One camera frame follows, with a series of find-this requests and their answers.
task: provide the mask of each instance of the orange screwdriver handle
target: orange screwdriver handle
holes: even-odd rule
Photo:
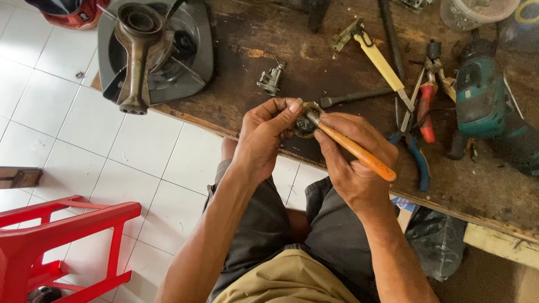
[[[330,136],[335,142],[339,143],[347,151],[351,152],[356,158],[361,160],[366,166],[372,169],[374,172],[380,175],[387,181],[393,181],[397,178],[397,174],[380,161],[377,157],[374,157],[370,152],[366,151],[363,147],[357,145],[356,142],[350,140],[345,135],[330,128],[324,123],[318,123],[318,128],[323,130],[328,136]]]
[[[431,115],[428,112],[431,109],[432,98],[436,94],[436,88],[427,82],[421,85],[419,89],[421,90],[421,99],[419,100],[417,118],[423,119],[423,123],[421,123],[419,129],[427,143],[434,143],[436,142],[436,136],[432,128]]]

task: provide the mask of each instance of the cordless drill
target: cordless drill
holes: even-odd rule
[[[539,131],[507,105],[503,75],[495,60],[496,43],[473,33],[457,73],[458,130],[448,157],[464,157],[468,137],[488,139],[493,150],[520,172],[539,175]]]

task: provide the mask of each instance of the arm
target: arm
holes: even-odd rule
[[[232,163],[194,232],[172,260],[156,303],[206,302],[236,227],[258,185],[271,176],[281,138],[291,134],[301,103],[301,99],[271,99],[245,114]]]
[[[322,115],[321,120],[389,167],[395,163],[397,148],[365,118],[333,113]],[[326,158],[329,178],[335,190],[363,223],[381,302],[438,302],[398,225],[389,200],[389,182],[359,160],[348,163],[337,143],[325,133],[317,130],[315,137]]]

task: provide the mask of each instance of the blue pliers handle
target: blue pliers handle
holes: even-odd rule
[[[416,160],[417,168],[419,169],[419,190],[428,191],[431,181],[429,164],[417,145],[417,138],[410,133],[396,132],[388,137],[388,141],[393,145],[397,145],[403,137],[406,138],[408,151]]]

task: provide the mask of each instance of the hand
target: hand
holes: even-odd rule
[[[300,98],[273,98],[243,117],[231,165],[242,167],[253,185],[271,176],[281,140],[294,135],[292,124],[301,115],[302,103]]]
[[[320,120],[339,131],[391,167],[398,157],[398,149],[389,143],[364,117],[330,113],[322,114]],[[354,212],[367,213],[376,208],[376,202],[388,201],[389,182],[382,179],[360,160],[350,163],[344,158],[340,146],[321,130],[316,130],[315,138],[326,165],[329,178],[337,193]]]

